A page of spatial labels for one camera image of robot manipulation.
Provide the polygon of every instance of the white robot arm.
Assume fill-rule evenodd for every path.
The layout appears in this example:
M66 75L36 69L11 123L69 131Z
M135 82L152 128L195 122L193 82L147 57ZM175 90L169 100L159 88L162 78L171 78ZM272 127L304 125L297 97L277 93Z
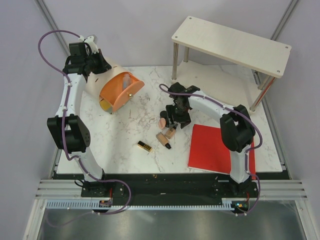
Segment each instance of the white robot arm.
M48 118L47 126L59 149L64 149L62 140L62 118L65 110L65 142L68 154L78 156L83 167L96 179L102 179L103 169L97 164L90 149L90 132L80 119L80 105L83 91L85 90L88 76L91 72L101 74L111 66L103 58L101 51L96 45L94 35L87 37L80 36L81 42L70 43L70 56L67 58L63 72L67 74L70 82L64 77L64 89L61 103L55 117ZM82 166L79 166L84 174L84 179L94 182L88 173L85 173Z
M184 128L191 122L188 113L191 109L197 109L220 122L222 141L230 150L230 177L237 184L245 182L250 176L247 172L249 163L246 162L246 154L248 155L247 159L249 159L247 150L253 142L255 129L245 119L226 109L233 109L250 119L247 109L242 105L234 107L214 99L216 103L223 106L222 108L205 97L199 97L206 96L199 88L195 86L185 88L178 82L171 85L168 92L173 93L170 94L170 97L174 101L174 105L165 107L168 125L172 126L175 123L180 123L181 128Z

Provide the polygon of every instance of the red folder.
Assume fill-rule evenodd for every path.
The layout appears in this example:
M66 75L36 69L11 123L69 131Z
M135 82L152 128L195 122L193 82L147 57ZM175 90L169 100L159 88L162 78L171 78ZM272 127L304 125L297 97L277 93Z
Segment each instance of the red folder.
M220 128L198 124L193 126L188 167L230 174L230 151L222 142ZM249 170L256 174L255 150L249 153Z

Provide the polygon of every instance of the metal pole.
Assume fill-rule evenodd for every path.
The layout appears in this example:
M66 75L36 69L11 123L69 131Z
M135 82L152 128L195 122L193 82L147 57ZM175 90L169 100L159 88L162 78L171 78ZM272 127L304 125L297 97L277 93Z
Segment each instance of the metal pole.
M58 30L59 28L58 28L54 18L52 17L47 5L45 4L44 0L34 0L34 1L38 5L38 7L40 8L42 15L44 16L44 18L45 18L46 22L48 23L49 27L51 28L51 30ZM62 36L62 33L56 32L54 34L56 36L56 39L58 40L58 43L62 47L65 55L69 56L70 55L69 45L67 44L66 40Z
M294 12L294 10L297 7L299 2L300 2L300 0L291 0L291 2L289 3L288 7L286 8L286 10L282 16L280 22L278 23L278 26L276 26L276 28L272 34L272 37L270 38L271 40L273 40L273 41L278 40L280 33L282 32L285 25L289 21L292 13Z
M263 82L258 86L258 89L259 89L259 90L264 89L264 87L265 87L265 85L266 85L266 83L267 83L267 81L268 81L269 78L270 78L269 75L265 76Z
M185 46L184 47L184 59L183 59L183 61L185 63L187 63L188 62L188 58L189 58L189 47Z
M262 99L264 98L264 96L266 95L268 89L270 88L270 86L274 83L275 81L275 77L273 78L269 78L266 84L266 87L261 91L261 93L259 94L259 96L256 98L256 100L254 101L254 103L252 104L252 106L250 107L250 110L252 112L254 112L257 108L257 106L259 105L259 103L262 101Z
M173 43L173 67L172 67L172 80L177 79L177 67L178 67L178 50L179 44Z

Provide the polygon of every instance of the white marble tabletop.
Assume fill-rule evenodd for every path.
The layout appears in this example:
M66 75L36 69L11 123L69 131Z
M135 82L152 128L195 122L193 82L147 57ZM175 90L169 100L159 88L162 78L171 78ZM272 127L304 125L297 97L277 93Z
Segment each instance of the white marble tabletop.
M224 72L239 78L254 81L250 69L238 65L216 66ZM206 171L188 168L191 135L194 124L219 127L219 124L202 112L191 110L191 124L177 129L170 139L171 149L161 145L156 139L159 113L173 101L159 89L159 84L170 86L171 66L127 67L145 86L114 114L104 112L99 103L86 92L82 95L80 117L91 134L90 148L97 163L105 173L202 173ZM269 129L262 104L251 115L252 121L260 129L263 145L255 151L257 172L281 172L282 167ZM153 150L148 152L137 143L143 141ZM254 141L258 144L256 134ZM58 174L81 173L75 161L67 161L61 154Z

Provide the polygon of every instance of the metal leg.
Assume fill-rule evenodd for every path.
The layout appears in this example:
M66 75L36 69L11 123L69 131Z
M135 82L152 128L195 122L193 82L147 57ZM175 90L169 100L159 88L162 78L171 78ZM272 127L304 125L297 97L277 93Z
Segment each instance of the metal leg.
M263 80L263 82L260 83L260 85L258 86L258 89L259 89L259 90L262 90L262 89L265 88L265 85L266 85L266 83L268 82L268 79L269 79L269 78L270 78L269 75L265 76L265 79Z
M173 43L173 67L172 67L172 80L177 79L177 67L178 67L178 50L179 44Z
M252 106L250 107L250 110L252 112L254 112L257 108L257 106L259 105L259 103L262 101L262 99L264 98L264 96L266 95L268 89L270 88L270 86L274 83L275 81L275 77L273 78L269 78L267 83L266 83L266 87L261 91L261 93L259 94L259 96L256 98L256 100L254 101L254 103L252 104Z
M183 61L185 63L187 63L188 62L188 58L189 58L189 47L185 46L184 47L184 59L183 59Z

